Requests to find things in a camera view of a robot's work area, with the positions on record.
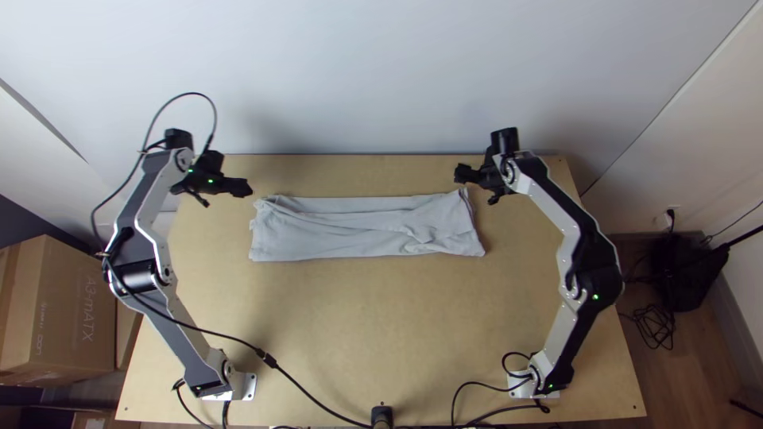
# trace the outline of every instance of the black cable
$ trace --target black cable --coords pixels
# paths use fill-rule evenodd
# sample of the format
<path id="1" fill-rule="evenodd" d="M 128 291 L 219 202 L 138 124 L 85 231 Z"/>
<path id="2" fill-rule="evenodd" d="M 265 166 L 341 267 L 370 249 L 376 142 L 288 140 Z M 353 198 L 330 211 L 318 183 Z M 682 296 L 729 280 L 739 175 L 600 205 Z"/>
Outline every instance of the black cable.
<path id="1" fill-rule="evenodd" d="M 673 350 L 673 333 L 676 332 L 676 317 L 662 306 L 650 304 L 637 308 L 633 315 L 618 312 L 618 315 L 636 324 L 644 344 L 652 350 L 662 347 Z"/>
<path id="2" fill-rule="evenodd" d="M 135 172 L 137 171 L 137 167 L 141 164 L 141 161 L 143 160 L 143 157 L 145 157 L 146 153 L 148 153 L 151 149 L 160 148 L 161 144 L 164 143 L 165 140 L 159 140 L 156 143 L 152 144 L 151 146 L 145 147 L 145 144 L 143 145 L 143 148 L 141 148 L 140 154 L 137 156 L 137 160 L 135 160 L 135 165 L 133 165 L 132 169 L 130 169 L 130 174 L 127 175 L 127 179 L 125 179 L 124 182 L 122 182 L 119 187 L 117 187 L 117 190 L 114 192 L 111 192 L 109 196 L 107 196 L 103 201 L 101 201 L 95 208 L 90 212 L 90 228 L 93 229 L 93 234 L 95 235 L 95 238 L 98 240 L 99 249 L 103 249 L 104 243 L 101 239 L 101 234 L 98 232 L 98 227 L 95 225 L 95 213 L 98 212 L 98 210 L 101 209 L 101 207 L 105 206 L 106 203 L 111 201 L 119 192 L 122 191 L 122 189 L 127 186 L 127 184 L 130 182 L 130 179 L 133 178 L 135 175 Z"/>
<path id="3" fill-rule="evenodd" d="M 365 424 L 365 423 L 356 422 L 355 420 L 352 420 L 352 419 L 348 419 L 348 418 L 347 418 L 347 417 L 345 417 L 344 415 L 341 415 L 341 414 L 339 414 L 338 412 L 335 412 L 334 410 L 330 409 L 329 407 L 327 407 L 327 406 L 325 406 L 325 405 L 321 404 L 321 403 L 320 403 L 320 401 L 318 401 L 316 398 L 314 398 L 314 397 L 313 397 L 313 396 L 312 396 L 312 395 L 311 395 L 311 394 L 310 394 L 310 393 L 309 393 L 307 390 L 305 390 L 305 389 L 302 387 L 302 385 L 300 385 L 300 384 L 299 384 L 299 383 L 298 383 L 296 380 L 294 380 L 294 379 L 292 378 L 292 376 L 291 376 L 291 375 L 289 375 L 289 373 L 287 373 L 286 371 L 284 371 L 284 369 L 283 369 L 283 368 L 281 368 L 280 366 L 276 368 L 276 371 L 278 371 L 278 372 L 280 372 L 281 374 L 283 374 L 283 375 L 284 375 L 284 377 L 286 377 L 286 378 L 287 378 L 289 381 L 291 381 L 291 382 L 292 382 L 292 384 L 294 384 L 294 385 L 295 385 L 295 386 L 296 386 L 296 387 L 297 387 L 299 390 L 301 390 L 301 391 L 302 391 L 302 393 L 304 393 L 304 395 L 305 395 L 305 396 L 307 396 L 308 398 L 310 398 L 310 400 L 311 400 L 313 403 L 315 403 L 315 405 L 318 405 L 318 406 L 319 406 L 321 409 L 323 409 L 325 412 L 327 412 L 327 413 L 329 413 L 329 414 L 333 415 L 333 416 L 334 416 L 334 417 L 336 417 L 337 419 L 341 419 L 341 420 L 344 420 L 344 421 L 348 422 L 349 424 L 353 424 L 353 425 L 355 425 L 355 426 L 357 426 L 357 427 L 364 427 L 365 429 L 371 429 L 371 425 L 369 425 L 369 424 Z"/>
<path id="4" fill-rule="evenodd" d="M 99 250 L 103 249 L 104 243 L 103 243 L 103 240 L 101 239 L 100 234 L 98 233 L 98 229 L 95 227 L 95 213 L 98 210 L 100 210 L 101 207 L 105 206 L 106 203 L 111 201 L 119 192 L 121 192 L 122 189 L 124 189 L 124 187 L 127 186 L 127 184 L 130 182 L 130 179 L 133 178 L 133 175 L 137 171 L 138 165 L 141 164 L 141 160 L 143 160 L 143 157 L 145 156 L 145 154 L 150 150 L 150 146 L 148 146 L 149 138 L 151 137 L 153 126 L 154 124 L 157 123 L 157 119 L 159 118 L 161 113 L 165 111 L 167 106 L 172 104 L 175 100 L 182 99 L 183 97 L 188 97 L 189 95 L 198 95 L 199 97 L 206 99 L 209 102 L 210 106 L 212 107 L 212 115 L 213 115 L 212 131 L 209 133 L 209 137 L 207 137 L 207 143 L 204 145 L 204 149 L 202 153 L 206 152 L 207 149 L 209 149 L 209 145 L 212 143 L 212 139 L 215 138 L 215 132 L 217 131 L 217 106 L 215 106 L 215 102 L 213 102 L 209 97 L 207 97 L 206 95 L 200 92 L 184 92 L 183 94 L 178 94 L 172 97 L 165 104 L 163 104 L 159 108 L 159 110 L 157 110 L 157 112 L 154 114 L 153 118 L 151 119 L 151 124 L 149 125 L 149 129 L 148 131 L 146 131 L 145 137 L 143 138 L 143 145 L 141 145 L 140 155 L 137 157 L 137 160 L 135 161 L 135 165 L 130 170 L 130 174 L 127 175 L 127 179 L 121 185 L 119 185 L 116 191 L 112 192 L 109 196 L 107 196 L 106 199 L 104 199 L 99 205 L 95 206 L 93 211 L 90 213 L 90 227 L 93 229 L 93 234 L 95 235 L 95 238 L 98 239 Z"/>
<path id="5" fill-rule="evenodd" d="M 511 392 L 512 390 L 524 385 L 528 381 L 530 381 L 530 379 L 525 378 L 518 385 L 511 386 L 510 388 L 497 388 L 495 386 L 486 385 L 485 383 L 481 383 L 479 381 L 467 381 L 466 383 L 460 385 L 459 388 L 455 390 L 455 394 L 453 395 L 453 401 L 451 402 L 451 426 L 455 426 L 455 400 L 459 397 L 459 393 L 461 393 L 462 388 L 465 388 L 467 386 L 481 386 L 483 388 L 488 388 L 496 392 Z"/>
<path id="6" fill-rule="evenodd" d="M 172 390 L 174 390 L 175 393 L 177 393 L 177 400 L 180 401 L 180 405 L 182 405 L 185 412 L 187 412 L 189 416 L 193 417 L 193 419 L 196 422 L 198 422 L 201 426 L 206 427 L 207 429 L 214 429 L 212 426 L 203 422 L 199 417 L 196 416 L 196 414 L 191 412 L 191 410 L 188 409 L 188 406 L 185 404 L 185 402 L 183 402 L 183 397 L 180 395 L 180 388 L 183 385 L 185 385 L 185 381 L 183 381 L 183 379 L 181 378 L 178 381 L 176 381 L 175 384 L 172 386 Z"/>
<path id="7" fill-rule="evenodd" d="M 492 412 L 488 412 L 486 414 L 483 414 L 483 415 L 479 416 L 476 419 L 471 420 L 465 426 L 466 427 L 472 427 L 476 423 L 479 423 L 479 422 L 483 421 L 484 419 L 487 419 L 488 417 L 491 417 L 491 416 L 496 415 L 496 414 L 501 414 L 503 412 L 511 412 L 511 411 L 516 411 L 516 410 L 526 410 L 526 409 L 529 409 L 529 408 L 538 408 L 544 414 L 548 414 L 549 412 L 551 412 L 551 408 L 541 404 L 539 400 L 535 400 L 535 404 L 534 405 L 515 405 L 513 407 L 499 408 L 498 410 L 495 410 L 495 411 L 492 411 Z"/>
<path id="8" fill-rule="evenodd" d="M 116 279 L 116 281 L 118 281 L 118 277 L 116 276 L 116 274 L 114 274 L 114 267 L 111 266 L 111 262 L 109 261 L 108 257 L 104 257 L 103 258 L 103 264 L 111 272 L 112 278 Z M 180 325 L 182 327 L 187 327 L 188 329 L 191 329 L 191 330 L 196 330 L 196 331 L 204 333 L 204 334 L 214 335 L 215 337 L 220 337 L 220 338 L 225 338 L 225 339 L 228 339 L 228 340 L 231 340 L 231 341 L 235 341 L 235 342 L 238 342 L 240 344 L 243 344 L 244 346 L 249 347 L 250 349 L 254 350 L 254 352 L 257 354 L 257 356 L 260 359 L 262 359 L 263 362 L 267 364 L 267 366 L 269 366 L 272 369 L 276 369 L 281 374 L 283 374 L 284 377 L 286 377 L 289 381 L 291 381 L 292 384 L 294 384 L 305 396 L 307 396 L 315 405 L 317 405 L 318 407 L 323 409 L 325 412 L 333 415 L 337 419 L 344 420 L 345 422 L 353 424 L 355 426 L 364 427 L 365 429 L 370 429 L 371 428 L 371 426 L 369 424 L 364 424 L 364 423 L 357 422 L 357 421 L 355 421 L 353 419 L 350 419 L 348 417 L 345 417 L 344 415 L 341 415 L 338 412 L 335 412 L 334 410 L 330 409 L 329 407 L 323 405 L 319 400 L 317 400 L 313 395 L 311 395 L 310 392 L 305 390 L 305 388 L 303 388 L 301 384 L 299 384 L 296 380 L 294 380 L 294 378 L 289 373 L 287 373 L 283 368 L 281 368 L 278 365 L 276 359 L 271 354 L 268 354 L 263 349 L 261 349 L 259 347 L 256 347 L 256 346 L 252 346 L 251 344 L 249 344 L 248 342 L 246 342 L 246 341 L 244 341 L 244 340 L 242 340 L 240 338 L 232 337 L 232 336 L 226 335 L 226 334 L 220 334 L 219 332 L 214 332 L 213 330 L 207 330 L 207 329 L 203 329 L 203 328 L 200 328 L 200 327 L 195 327 L 193 325 L 189 325 L 187 323 L 181 322 L 180 320 L 176 320 L 176 319 L 174 319 L 172 317 L 169 317 L 166 314 L 164 314 L 161 311 L 159 311 L 156 308 L 154 308 L 153 306 L 148 305 L 141 298 L 138 298 L 137 295 L 130 288 L 125 286 L 124 284 L 120 284 L 120 286 L 121 286 L 121 288 L 124 288 L 124 290 L 127 291 L 127 293 L 129 293 L 130 296 L 132 296 L 136 301 L 138 301 L 143 307 L 148 308 L 149 310 L 151 310 L 152 313 L 160 316 L 161 318 L 163 318 L 165 320 L 168 320 L 169 322 L 175 323 L 175 324 Z"/>
<path id="9" fill-rule="evenodd" d="M 528 356 L 528 355 L 526 355 L 524 353 L 508 352 L 507 354 L 504 354 L 503 357 L 501 358 L 501 366 L 503 367 L 503 370 L 507 374 L 509 374 L 511 377 L 514 377 L 514 378 L 532 378 L 533 377 L 532 374 L 518 375 L 518 374 L 512 373 L 511 371 L 509 371 L 506 368 L 506 358 L 509 358 L 511 356 L 522 356 L 523 358 L 527 359 L 528 361 L 530 360 L 530 356 Z"/>
<path id="10" fill-rule="evenodd" d="M 715 234 L 710 234 L 710 235 L 708 235 L 707 237 L 703 238 L 703 240 L 702 240 L 701 242 L 699 242 L 699 244 L 701 244 L 701 245 L 709 245 L 709 244 L 710 244 L 710 242 L 712 242 L 712 241 L 713 241 L 713 238 L 715 238 L 716 236 L 719 236 L 720 234 L 723 234 L 724 232 L 726 232 L 726 230 L 728 230 L 728 229 L 729 229 L 729 228 L 731 228 L 732 226 L 734 226 L 734 225 L 736 225 L 737 223 L 739 223 L 739 221 L 741 221 L 742 219 L 746 218 L 746 217 L 747 217 L 747 215 L 749 215 L 750 213 L 752 213 L 752 212 L 754 212 L 755 210 L 757 210 L 757 209 L 758 209 L 760 206 L 763 206 L 763 199 L 762 199 L 762 200 L 761 200 L 761 201 L 760 201 L 760 202 L 759 202 L 759 203 L 758 203 L 758 204 L 757 204 L 755 207 L 753 207 L 753 208 L 749 209 L 749 210 L 747 211 L 747 213 L 743 214 L 742 216 L 740 216 L 739 218 L 737 218 L 737 220 L 733 221 L 731 224 L 729 224 L 728 226 L 726 226 L 726 228 L 723 228 L 722 230 L 718 231 L 717 233 L 715 233 Z"/>
<path id="11" fill-rule="evenodd" d="M 223 403 L 223 417 L 220 419 L 223 421 L 223 429 L 228 429 L 228 409 L 230 408 L 230 401 L 227 400 Z"/>

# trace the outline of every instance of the electrical outlet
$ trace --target electrical outlet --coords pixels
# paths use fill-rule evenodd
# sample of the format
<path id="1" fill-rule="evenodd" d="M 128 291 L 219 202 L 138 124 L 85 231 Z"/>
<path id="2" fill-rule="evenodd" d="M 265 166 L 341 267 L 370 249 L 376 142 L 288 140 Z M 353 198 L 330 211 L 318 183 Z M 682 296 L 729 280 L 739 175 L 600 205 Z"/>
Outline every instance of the electrical outlet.
<path id="1" fill-rule="evenodd" d="M 667 206 L 665 211 L 652 219 L 652 224 L 660 231 L 670 230 L 671 226 L 674 226 L 678 222 L 678 209 L 680 208 L 680 204 L 671 204 Z M 668 210 L 673 210 L 673 218 L 668 214 Z"/>

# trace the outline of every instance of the wooden floor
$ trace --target wooden floor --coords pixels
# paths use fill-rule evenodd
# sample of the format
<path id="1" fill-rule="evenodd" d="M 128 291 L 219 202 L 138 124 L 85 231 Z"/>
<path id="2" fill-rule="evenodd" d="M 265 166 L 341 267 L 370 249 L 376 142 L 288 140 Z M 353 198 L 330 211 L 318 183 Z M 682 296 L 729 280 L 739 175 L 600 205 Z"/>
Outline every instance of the wooden floor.
<path id="1" fill-rule="evenodd" d="M 624 272 L 647 249 L 648 243 L 616 239 Z M 647 284 L 628 284 L 618 301 L 618 311 L 630 314 L 633 309 L 657 302 Z M 747 429 L 763 428 L 758 419 L 729 404 L 729 399 L 746 400 L 742 383 L 732 363 L 712 307 L 676 316 L 677 331 L 673 351 L 651 350 L 629 321 L 622 320 L 633 365 L 636 368 L 647 417 L 603 420 L 597 422 L 560 422 L 563 429 Z M 512 427 L 546 429 L 551 425 Z M 185 428 L 188 425 L 144 423 L 143 429 Z"/>

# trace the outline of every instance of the folded cloth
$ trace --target folded cloth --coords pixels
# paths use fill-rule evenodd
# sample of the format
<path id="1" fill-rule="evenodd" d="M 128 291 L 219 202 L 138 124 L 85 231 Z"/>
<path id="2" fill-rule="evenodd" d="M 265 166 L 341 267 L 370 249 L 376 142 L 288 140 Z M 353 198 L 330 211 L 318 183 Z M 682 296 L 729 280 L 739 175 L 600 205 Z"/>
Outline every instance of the folded cloth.
<path id="1" fill-rule="evenodd" d="M 254 202 L 249 258 L 303 261 L 450 253 L 481 257 L 467 189 L 372 198 L 271 195 Z"/>

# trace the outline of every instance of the plywood board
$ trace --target plywood board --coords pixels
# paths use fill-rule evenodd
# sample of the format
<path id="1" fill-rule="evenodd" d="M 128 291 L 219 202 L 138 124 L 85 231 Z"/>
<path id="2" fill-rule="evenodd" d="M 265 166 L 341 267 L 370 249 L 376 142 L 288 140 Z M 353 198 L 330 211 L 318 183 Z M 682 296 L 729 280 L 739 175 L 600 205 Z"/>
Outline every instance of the plywood board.
<path id="1" fill-rule="evenodd" d="M 567 162 L 545 158 L 552 178 L 577 195 Z M 480 156 L 228 156 L 228 176 L 249 179 L 256 195 L 184 197 L 170 233 L 178 294 L 196 323 L 269 351 L 326 405 L 366 421 L 374 405 L 394 407 L 396 423 L 449 423 L 453 392 L 464 381 L 506 386 L 501 356 L 538 350 L 560 305 L 555 254 L 561 235 L 523 195 L 492 207 L 470 186 L 487 255 L 433 254 L 284 263 L 248 259 L 252 202 L 269 194 L 312 197 L 399 196 L 447 192 L 459 163 Z M 239 370 L 258 372 L 252 402 L 236 402 L 232 425 L 345 426 L 318 409 L 244 347 L 207 336 Z M 510 361 L 510 368 L 525 362 Z M 596 320 L 575 360 L 575 379 L 551 414 L 523 410 L 491 423 L 614 419 L 645 415 L 614 308 Z M 192 423 L 172 383 L 183 369 L 148 322 L 138 335 L 119 419 Z M 190 408 L 218 423 L 221 404 Z M 456 408 L 465 423 L 495 408 L 523 404 L 505 393 L 467 388 Z"/>

